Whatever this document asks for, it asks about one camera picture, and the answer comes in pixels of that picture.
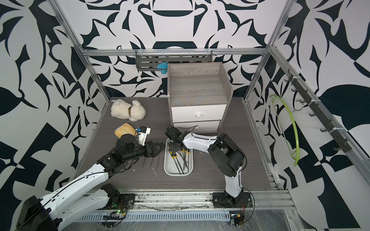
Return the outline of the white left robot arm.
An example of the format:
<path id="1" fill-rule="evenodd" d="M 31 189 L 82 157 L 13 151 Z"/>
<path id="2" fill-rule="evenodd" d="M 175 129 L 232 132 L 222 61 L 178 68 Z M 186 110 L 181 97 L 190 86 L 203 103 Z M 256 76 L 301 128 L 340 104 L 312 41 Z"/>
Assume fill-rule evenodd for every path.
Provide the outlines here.
<path id="1" fill-rule="evenodd" d="M 157 157 L 165 148 L 162 142 L 140 144 L 131 134 L 122 135 L 116 146 L 87 171 L 60 189 L 41 198 L 27 199 L 21 209 L 17 231 L 60 231 L 77 219 L 101 208 L 121 209 L 120 192 L 106 184 L 87 198 L 84 194 L 117 173 L 129 170 L 141 157 Z"/>

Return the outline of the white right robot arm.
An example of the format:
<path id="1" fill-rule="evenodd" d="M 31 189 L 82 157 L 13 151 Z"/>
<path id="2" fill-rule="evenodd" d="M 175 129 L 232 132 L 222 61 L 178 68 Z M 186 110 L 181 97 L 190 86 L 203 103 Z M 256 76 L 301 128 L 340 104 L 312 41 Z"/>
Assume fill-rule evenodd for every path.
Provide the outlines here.
<path id="1" fill-rule="evenodd" d="M 224 133 L 204 136 L 191 131 L 181 132 L 175 127 L 168 127 L 165 135 L 170 140 L 167 151 L 172 159 L 182 151 L 198 150 L 209 154 L 225 176 L 225 193 L 234 199 L 242 195 L 241 171 L 246 156 L 229 136 Z"/>

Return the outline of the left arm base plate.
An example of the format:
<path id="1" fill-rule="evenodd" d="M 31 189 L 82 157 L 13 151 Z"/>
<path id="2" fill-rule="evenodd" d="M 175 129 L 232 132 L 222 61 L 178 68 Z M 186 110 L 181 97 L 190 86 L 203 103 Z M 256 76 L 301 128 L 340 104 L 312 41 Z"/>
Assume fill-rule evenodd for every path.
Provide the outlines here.
<path id="1" fill-rule="evenodd" d="M 109 199 L 107 205 L 100 210 L 119 210 L 119 209 L 131 209 L 135 204 L 136 194 L 134 193 L 121 193 L 119 196 L 114 196 L 113 199 Z"/>

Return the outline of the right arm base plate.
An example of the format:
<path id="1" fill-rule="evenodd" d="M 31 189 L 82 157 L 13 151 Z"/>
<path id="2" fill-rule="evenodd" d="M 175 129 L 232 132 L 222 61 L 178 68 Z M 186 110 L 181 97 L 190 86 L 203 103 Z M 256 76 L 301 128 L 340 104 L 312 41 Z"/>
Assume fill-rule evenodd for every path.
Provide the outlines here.
<path id="1" fill-rule="evenodd" d="M 241 192 L 236 198 L 223 193 L 212 193 L 212 203 L 215 208 L 242 208 L 244 205 L 245 208 L 252 208 L 253 201 L 250 193 Z"/>

